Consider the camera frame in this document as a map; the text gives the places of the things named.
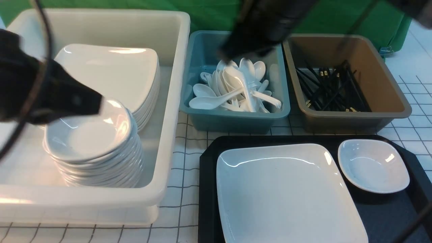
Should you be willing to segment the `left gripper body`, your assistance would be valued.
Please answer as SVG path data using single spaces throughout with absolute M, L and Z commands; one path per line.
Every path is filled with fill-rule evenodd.
M 20 48 L 21 37 L 1 29 L 0 117 L 17 120 L 38 76 L 42 62 Z M 37 93 L 38 101 L 28 120 L 47 124 L 63 117 L 99 114 L 102 95 L 80 83 L 55 60 Z

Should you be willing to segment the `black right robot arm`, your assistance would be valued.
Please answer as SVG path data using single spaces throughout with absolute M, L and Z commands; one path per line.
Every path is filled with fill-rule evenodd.
M 218 50 L 228 64 L 239 56 L 264 57 L 289 37 L 319 0 L 242 0 L 234 28 Z M 426 29 L 431 29 L 431 0 L 385 0 Z M 337 51 L 361 26 L 379 0 L 372 0 L 341 40 Z

